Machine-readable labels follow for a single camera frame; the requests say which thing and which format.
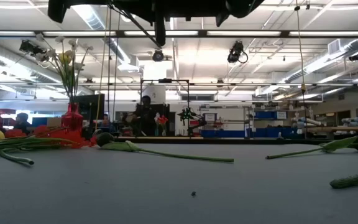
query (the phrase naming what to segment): green stem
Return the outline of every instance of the green stem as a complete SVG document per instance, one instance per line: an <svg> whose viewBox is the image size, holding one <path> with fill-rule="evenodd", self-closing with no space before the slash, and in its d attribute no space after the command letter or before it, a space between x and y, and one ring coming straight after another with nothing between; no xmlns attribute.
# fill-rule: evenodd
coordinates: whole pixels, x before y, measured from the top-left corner
<svg viewBox="0 0 358 224"><path fill-rule="evenodd" d="M285 157L285 156L294 156L294 155L306 154L306 153L309 153L309 152L320 151L322 149L323 148L312 149L312 150L307 150L307 151L300 151L300 152L291 152L291 153L285 153L285 154L280 154L280 155L275 155L275 156L266 156L266 159L276 159L276 158L281 158L281 157Z"/></svg>
<svg viewBox="0 0 358 224"><path fill-rule="evenodd" d="M182 158L182 159L198 159L198 160L215 161L215 162L234 162L234 159L221 159L221 158L211 158L211 157L201 157L201 156L185 156L185 155L170 154L165 152L156 152L146 149L139 149L139 151L163 155L163 156L175 157L175 158Z"/></svg>
<svg viewBox="0 0 358 224"><path fill-rule="evenodd" d="M358 184L358 175L343 178L343 179L333 180L329 184L334 189L343 189L346 187L352 187Z"/></svg>
<svg viewBox="0 0 358 224"><path fill-rule="evenodd" d="M11 156L9 154L6 154L4 152L4 149L0 149L0 156L2 156L5 159L9 159L10 161L14 161L14 162L26 162L30 165L34 165L34 162L31 159L28 158L21 158L21 157L16 157L16 156Z"/></svg>

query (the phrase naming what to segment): ceiling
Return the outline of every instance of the ceiling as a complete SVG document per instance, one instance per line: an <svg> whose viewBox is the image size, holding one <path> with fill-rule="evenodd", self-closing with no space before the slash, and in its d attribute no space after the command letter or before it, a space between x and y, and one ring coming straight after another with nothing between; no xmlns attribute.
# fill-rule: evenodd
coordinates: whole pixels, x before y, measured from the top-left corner
<svg viewBox="0 0 358 224"><path fill-rule="evenodd" d="M326 11L321 13L316 7L324 8L325 5L334 2L332 6L326 7ZM47 16L46 0L0 0L0 30L89 30L90 27L81 18L74 9L69 9L62 24L51 21ZM310 10L300 10L300 28L301 30L358 30L358 0L310 0L312 8ZM7 7L31 7L28 9L6 9ZM285 10L286 7L295 7L295 0L265 0L264 3L247 17L237 19L228 18L221 27L216 27L215 18L192 18L186 22L184 18L173 20L174 30L297 30L298 23L296 12L294 10ZM95 13L99 16L103 24L109 24L106 21L106 15L110 10L106 6L93 6ZM138 17L136 20L146 29L153 30L148 22ZM123 21L115 11L111 12L111 30L139 30L132 22ZM167 30L171 24L166 22ZM227 55L233 43L241 40L245 47L249 45L249 61L240 67L227 62ZM1 38L0 47L6 50L7 54L13 52L19 56L24 54L19 51L22 39L20 38ZM38 42L35 39L31 41L39 46L47 48L45 42ZM53 39L47 39L52 47L57 51L62 50ZM334 39L302 39L301 46L303 52L303 61L314 58L315 56L327 51L327 45ZM117 40L120 48L131 57L137 57L139 65L153 63L151 55L156 46L148 38L120 38ZM65 40L65 48L68 49L68 40ZM125 72L116 69L116 57L111 51L112 60L108 60L108 48L101 39L78 39L78 43L88 44L94 47L94 50L85 58L85 70L81 74L81 81L86 78L92 78L99 82L101 71L103 69L103 82L107 82L108 71L113 79L117 71L117 82L139 81L139 72ZM164 62L168 68L167 77L174 78L173 71L173 44L176 44L178 73L177 78L189 79L192 82L216 82L218 78L223 78L225 82L279 82L281 75L288 73L295 67L301 65L300 45L298 39L235 39L235 38L176 38L174 41L167 39L163 47L163 53L169 57L169 61ZM82 57L84 50L79 48L77 57ZM33 57L25 55L24 58L34 62ZM352 67L353 63L348 61L346 66ZM323 76L334 75L345 69L344 60L338 60L318 71ZM128 89L125 86L118 86L118 89ZM211 89L214 86L194 87L197 89ZM255 86L240 86L237 90L254 90Z"/></svg>

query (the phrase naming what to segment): red vase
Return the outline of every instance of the red vase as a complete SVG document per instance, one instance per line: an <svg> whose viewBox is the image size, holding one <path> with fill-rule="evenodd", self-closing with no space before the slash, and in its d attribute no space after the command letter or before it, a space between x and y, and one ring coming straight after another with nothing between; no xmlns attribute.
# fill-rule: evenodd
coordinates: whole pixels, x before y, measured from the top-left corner
<svg viewBox="0 0 358 224"><path fill-rule="evenodd" d="M84 117L78 112L78 103L69 103L67 112L62 115L62 127L68 127L70 131L82 132Z"/></svg>

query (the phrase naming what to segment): leaf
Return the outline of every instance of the leaf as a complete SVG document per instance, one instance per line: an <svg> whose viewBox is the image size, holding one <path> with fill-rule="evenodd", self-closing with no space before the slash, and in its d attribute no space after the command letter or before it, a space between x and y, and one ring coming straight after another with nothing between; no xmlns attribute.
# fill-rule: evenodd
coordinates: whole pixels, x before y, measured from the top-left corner
<svg viewBox="0 0 358 224"><path fill-rule="evenodd" d="M357 139L357 136L351 138L345 138L341 140L331 141L321 147L324 152L334 152L337 149L343 149L349 147Z"/></svg>

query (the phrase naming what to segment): gray table surface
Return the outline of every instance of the gray table surface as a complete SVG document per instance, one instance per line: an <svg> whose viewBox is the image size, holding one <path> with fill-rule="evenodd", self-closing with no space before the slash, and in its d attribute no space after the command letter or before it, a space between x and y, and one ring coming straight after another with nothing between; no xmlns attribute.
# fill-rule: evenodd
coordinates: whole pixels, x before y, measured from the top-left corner
<svg viewBox="0 0 358 224"><path fill-rule="evenodd" d="M354 150L267 161L268 154L315 146L140 146L236 161L98 149L18 153L35 166L0 158L0 224L358 224L358 187L329 186L333 179L358 174Z"/></svg>

